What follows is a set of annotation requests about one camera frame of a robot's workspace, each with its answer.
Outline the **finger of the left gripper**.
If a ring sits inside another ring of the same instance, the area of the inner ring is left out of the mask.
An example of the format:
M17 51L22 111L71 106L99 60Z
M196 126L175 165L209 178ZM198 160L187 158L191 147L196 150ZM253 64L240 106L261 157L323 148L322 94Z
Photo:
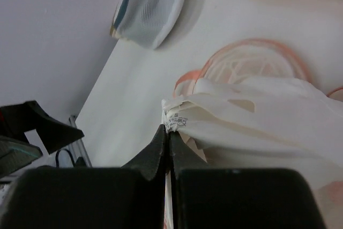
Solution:
M41 149L35 145L1 136L1 178L26 167L42 156Z
M1 107L1 136L28 143L25 133L36 130L48 153L84 137L84 133L50 117L36 101Z

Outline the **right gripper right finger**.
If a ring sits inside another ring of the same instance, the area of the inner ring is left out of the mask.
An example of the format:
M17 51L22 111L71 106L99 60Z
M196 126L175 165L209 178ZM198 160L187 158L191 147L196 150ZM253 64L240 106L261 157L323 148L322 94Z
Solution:
M324 228L296 171L214 168L172 132L169 159L175 228Z

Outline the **white bra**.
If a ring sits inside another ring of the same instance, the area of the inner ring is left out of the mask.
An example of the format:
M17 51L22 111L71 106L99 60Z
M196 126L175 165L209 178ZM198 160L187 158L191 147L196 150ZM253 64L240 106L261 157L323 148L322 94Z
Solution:
M162 120L203 148L303 153L342 165L342 103L300 79L200 79L193 94L162 101Z

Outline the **floral mesh laundry bag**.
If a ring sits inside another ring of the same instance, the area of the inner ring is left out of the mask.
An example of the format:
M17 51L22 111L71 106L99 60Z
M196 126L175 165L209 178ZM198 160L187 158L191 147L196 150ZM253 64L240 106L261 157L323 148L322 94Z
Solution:
M180 77L175 84L173 99L193 94L200 79L219 84L239 84L252 77L295 78L311 84L310 73L288 47L272 40L248 39L225 46L201 69L189 71ZM203 148L194 138L181 132L179 134L185 144L210 165L296 170L309 183L326 226L342 228L342 165L303 153L277 154L225 147Z

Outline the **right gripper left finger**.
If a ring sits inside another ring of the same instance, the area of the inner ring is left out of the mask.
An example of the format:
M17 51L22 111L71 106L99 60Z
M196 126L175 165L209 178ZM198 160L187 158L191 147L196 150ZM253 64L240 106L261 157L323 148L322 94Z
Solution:
M163 228L166 129L122 167L36 168L14 181L1 228Z

